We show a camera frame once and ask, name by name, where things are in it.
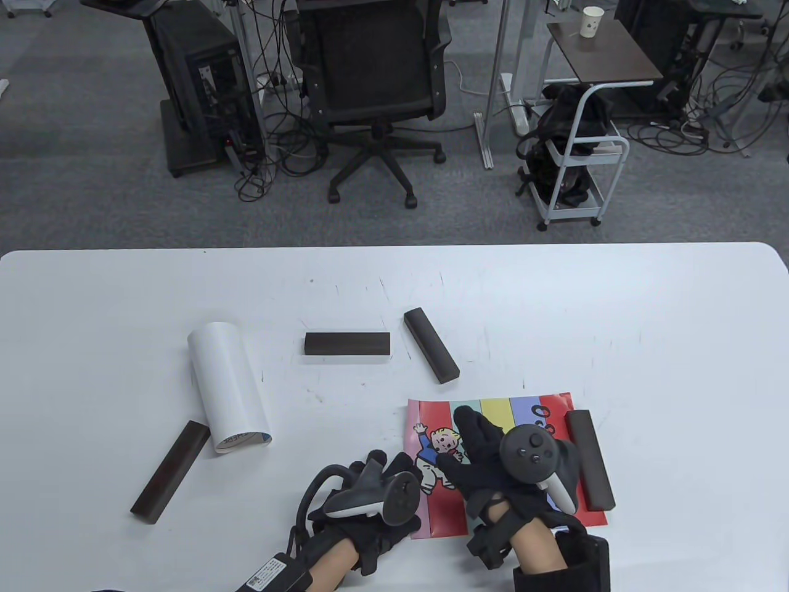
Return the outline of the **person's right hand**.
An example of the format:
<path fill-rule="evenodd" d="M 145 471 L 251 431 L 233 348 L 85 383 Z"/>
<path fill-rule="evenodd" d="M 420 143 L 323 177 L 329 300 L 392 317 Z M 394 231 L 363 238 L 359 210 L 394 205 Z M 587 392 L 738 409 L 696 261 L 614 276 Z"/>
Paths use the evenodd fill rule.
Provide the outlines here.
<path fill-rule="evenodd" d="M 470 406 L 457 407 L 454 422 L 468 461 L 442 453 L 437 465 L 462 494 L 468 516 L 501 540 L 536 519 L 586 532 L 576 516 L 580 468 L 572 443 L 533 424 L 504 432 Z"/>

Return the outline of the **person's left hand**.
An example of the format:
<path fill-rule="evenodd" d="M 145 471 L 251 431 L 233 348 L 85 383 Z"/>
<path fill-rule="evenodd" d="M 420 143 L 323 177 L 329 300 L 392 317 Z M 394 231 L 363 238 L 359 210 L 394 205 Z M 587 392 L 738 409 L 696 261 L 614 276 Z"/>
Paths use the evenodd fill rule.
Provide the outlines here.
<path fill-rule="evenodd" d="M 349 466 L 332 464 L 313 479 L 296 515 L 296 524 L 312 527 L 298 536 L 296 554 L 313 567 L 331 547 L 348 539 L 358 554 L 353 569 L 371 575 L 378 559 L 422 526 L 417 516 L 422 471 L 399 452 L 388 459 L 372 450 Z"/>

